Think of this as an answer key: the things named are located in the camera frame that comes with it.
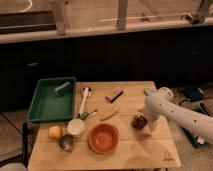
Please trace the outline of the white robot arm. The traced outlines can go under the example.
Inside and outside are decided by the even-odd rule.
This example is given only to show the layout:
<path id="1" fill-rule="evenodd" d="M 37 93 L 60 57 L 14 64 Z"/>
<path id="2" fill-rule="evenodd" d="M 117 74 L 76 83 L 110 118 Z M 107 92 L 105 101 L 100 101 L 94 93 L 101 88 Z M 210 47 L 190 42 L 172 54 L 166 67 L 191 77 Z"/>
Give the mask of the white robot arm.
<path id="1" fill-rule="evenodd" d="M 172 120 L 177 125 L 213 144 L 213 117 L 183 108 L 172 103 L 173 92 L 167 87 L 158 90 L 144 89 L 143 116 L 149 124 L 154 123 L 160 116 Z"/>

